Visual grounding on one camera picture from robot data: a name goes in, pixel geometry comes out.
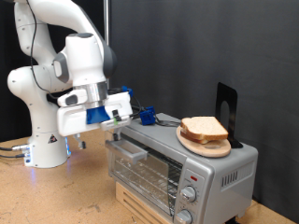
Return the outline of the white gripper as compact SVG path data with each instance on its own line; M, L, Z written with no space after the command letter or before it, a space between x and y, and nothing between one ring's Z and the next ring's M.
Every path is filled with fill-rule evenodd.
M85 104L61 106L57 112L58 130L62 136L74 134L80 149L86 143L80 139L80 133L94 129L103 131L117 129L131 123L133 110L128 92L109 95L102 106L87 109ZM113 133L113 140L120 141L121 133Z

